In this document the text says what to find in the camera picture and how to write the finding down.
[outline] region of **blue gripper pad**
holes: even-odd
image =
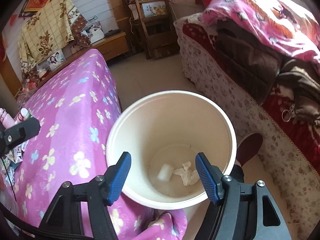
[[[128,152],[123,152],[116,165],[110,166],[104,174],[106,183],[109,186],[108,197],[106,199],[108,206],[111,206],[114,201],[118,200],[130,168],[131,155]]]
[[[220,169],[211,165],[204,153],[198,153],[196,155],[196,170],[208,198],[215,205],[221,204],[224,198],[224,190],[221,182],[223,174]]]

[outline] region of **white brick wall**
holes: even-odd
[[[110,4],[110,0],[72,0],[75,6],[79,9],[82,15],[88,20],[93,16],[97,16],[101,23],[104,32],[117,29],[116,19],[113,14],[113,10]],[[14,14],[19,14],[25,0],[15,10]],[[18,38],[21,28],[28,21],[30,17],[17,17],[12,26],[7,23],[4,28],[4,36],[7,40],[7,55],[17,74],[21,80],[21,68],[20,68],[20,56],[18,48]]]

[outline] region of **pink bottle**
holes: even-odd
[[[13,118],[6,112],[5,109],[2,108],[0,108],[0,121],[6,129],[14,126]]]

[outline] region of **white bucket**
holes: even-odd
[[[212,165],[229,175],[236,159],[236,135],[227,115],[214,102],[187,91],[163,91],[129,106],[113,125],[106,149],[108,166],[123,152],[132,156],[122,192],[144,206],[186,208],[207,199],[201,181],[184,186],[179,175],[156,179],[163,164],[174,169],[204,152]]]

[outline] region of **drawer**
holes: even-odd
[[[125,36],[119,37],[97,47],[107,61],[129,51]]]

